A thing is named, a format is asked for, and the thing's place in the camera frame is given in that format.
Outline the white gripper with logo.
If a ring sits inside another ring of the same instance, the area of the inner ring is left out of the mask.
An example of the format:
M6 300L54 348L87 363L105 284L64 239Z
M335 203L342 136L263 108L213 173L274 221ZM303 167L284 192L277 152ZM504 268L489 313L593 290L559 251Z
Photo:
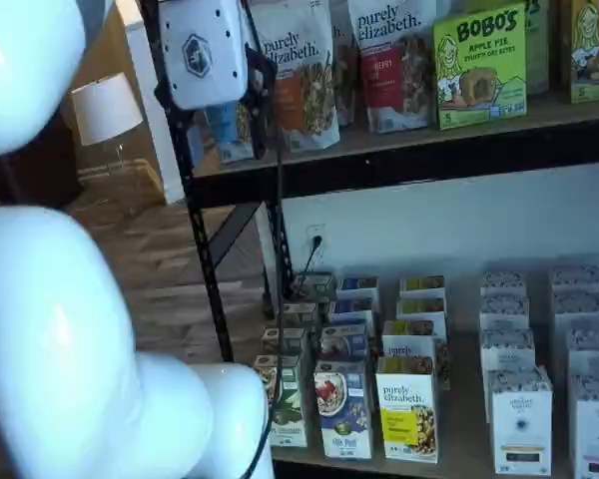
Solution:
M158 3L167 79L154 90L170 125L191 125L194 110L242 98L253 157L266 153L272 123L274 65L245 47L242 9L234 0Z

